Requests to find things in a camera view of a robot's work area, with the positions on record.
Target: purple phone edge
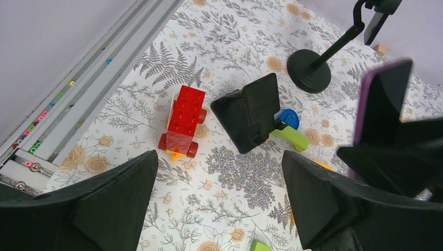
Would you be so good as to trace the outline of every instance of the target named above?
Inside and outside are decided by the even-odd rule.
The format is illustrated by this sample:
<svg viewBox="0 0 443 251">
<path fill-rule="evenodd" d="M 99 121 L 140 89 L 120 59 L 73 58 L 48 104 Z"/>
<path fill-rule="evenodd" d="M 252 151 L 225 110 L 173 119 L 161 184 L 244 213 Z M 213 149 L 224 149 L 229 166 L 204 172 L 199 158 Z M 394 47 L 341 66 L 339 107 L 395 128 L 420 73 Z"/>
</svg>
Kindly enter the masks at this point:
<svg viewBox="0 0 443 251">
<path fill-rule="evenodd" d="M 357 120 L 355 124 L 355 133 L 354 133 L 354 142 L 353 145 L 357 145 L 360 143 L 360 140 L 362 138 L 362 130 L 363 130 L 363 122 L 365 119 L 365 111 L 366 111 L 366 105 L 368 102 L 368 94 L 369 94 L 369 88 L 372 83 L 372 80 L 374 77 L 388 69 L 392 69 L 394 67 L 397 67 L 401 64 L 404 64 L 406 62 L 411 61 L 411 59 L 400 59 L 398 61 L 395 61 L 393 63 L 384 65 L 380 68 L 371 70 L 366 73 L 366 75 L 362 79 L 362 87 L 360 89 L 360 100 L 358 102 L 358 109 L 357 109 Z M 351 168 L 349 168 L 348 178 L 355 179 L 355 172 Z"/>
</svg>

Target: red toy car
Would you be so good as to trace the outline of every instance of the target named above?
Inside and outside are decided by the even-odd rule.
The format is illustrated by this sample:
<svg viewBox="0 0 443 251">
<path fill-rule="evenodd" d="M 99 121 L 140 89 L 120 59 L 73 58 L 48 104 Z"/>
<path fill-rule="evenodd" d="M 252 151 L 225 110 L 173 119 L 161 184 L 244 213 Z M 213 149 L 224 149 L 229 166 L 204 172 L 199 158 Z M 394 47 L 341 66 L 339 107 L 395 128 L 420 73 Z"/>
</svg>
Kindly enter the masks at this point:
<svg viewBox="0 0 443 251">
<path fill-rule="evenodd" d="M 207 111 L 202 109 L 205 92 L 188 86 L 182 86 L 179 97 L 172 105 L 172 114 L 168 121 L 168 131 L 163 133 L 158 148 L 178 157 L 194 158 L 199 144 L 193 142 L 197 123 L 205 121 Z"/>
</svg>

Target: lime green block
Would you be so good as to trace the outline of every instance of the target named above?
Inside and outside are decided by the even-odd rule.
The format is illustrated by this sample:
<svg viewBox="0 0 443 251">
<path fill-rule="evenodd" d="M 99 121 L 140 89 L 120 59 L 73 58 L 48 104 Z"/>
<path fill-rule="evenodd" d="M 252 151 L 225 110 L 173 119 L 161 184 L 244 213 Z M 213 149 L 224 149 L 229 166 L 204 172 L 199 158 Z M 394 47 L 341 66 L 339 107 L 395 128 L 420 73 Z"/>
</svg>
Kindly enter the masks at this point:
<svg viewBox="0 0 443 251">
<path fill-rule="evenodd" d="M 251 251 L 271 251 L 271 247 L 264 245 L 258 241 L 252 244 Z"/>
<path fill-rule="evenodd" d="M 273 132 L 271 132 L 271 135 L 283 137 L 289 140 L 292 144 L 294 144 L 297 152 L 306 150 L 310 142 L 309 138 L 290 126 L 285 127 L 283 130 L 275 129 Z"/>
</svg>

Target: toy car wheel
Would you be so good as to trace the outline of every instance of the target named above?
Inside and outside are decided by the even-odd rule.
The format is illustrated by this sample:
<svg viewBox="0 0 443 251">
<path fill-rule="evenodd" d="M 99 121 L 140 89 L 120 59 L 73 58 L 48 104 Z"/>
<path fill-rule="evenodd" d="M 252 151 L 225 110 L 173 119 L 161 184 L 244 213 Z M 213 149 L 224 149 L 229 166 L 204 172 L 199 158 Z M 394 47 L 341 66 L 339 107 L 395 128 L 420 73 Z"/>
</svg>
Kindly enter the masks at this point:
<svg viewBox="0 0 443 251">
<path fill-rule="evenodd" d="M 205 109 L 200 110 L 199 124 L 203 124 L 203 122 L 205 122 L 206 115 L 207 115 L 207 110 Z"/>
<path fill-rule="evenodd" d="M 160 150 L 166 151 L 166 133 L 163 133 L 160 137 L 160 141 L 158 142 L 158 148 Z"/>
<path fill-rule="evenodd" d="M 191 145 L 189 146 L 188 156 L 189 158 L 194 158 L 197 155 L 197 150 L 199 149 L 199 144 L 195 142 L 191 142 Z"/>
</svg>

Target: table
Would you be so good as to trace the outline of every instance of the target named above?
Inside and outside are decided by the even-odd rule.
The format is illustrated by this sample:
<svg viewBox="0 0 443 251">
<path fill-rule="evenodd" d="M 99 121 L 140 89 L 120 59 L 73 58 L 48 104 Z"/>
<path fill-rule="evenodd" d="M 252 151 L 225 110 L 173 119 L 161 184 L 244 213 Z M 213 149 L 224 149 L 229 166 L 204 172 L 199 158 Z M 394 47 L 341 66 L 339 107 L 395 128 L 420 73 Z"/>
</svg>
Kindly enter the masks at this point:
<svg viewBox="0 0 443 251">
<path fill-rule="evenodd" d="M 209 105 L 276 73 L 282 109 L 301 116 L 299 131 L 311 139 L 301 154 L 346 175 L 335 150 L 353 139 L 363 74 L 387 60 L 360 42 L 349 43 L 328 61 L 332 81 L 320 94 L 298 89 L 285 66 L 294 51 L 321 53 L 341 34 L 292 0 L 185 0 L 44 191 L 157 149 L 173 93 L 191 85 L 206 92 L 208 116 L 194 138 L 200 148 L 196 158 L 177 162 L 158 151 L 157 181 L 152 195 L 146 194 L 150 203 L 137 250 L 249 250 L 254 239 L 274 251 L 301 250 L 280 164 L 283 152 L 294 147 L 270 136 L 241 155 Z M 442 113 L 441 93 L 412 76 L 402 120 Z"/>
</svg>

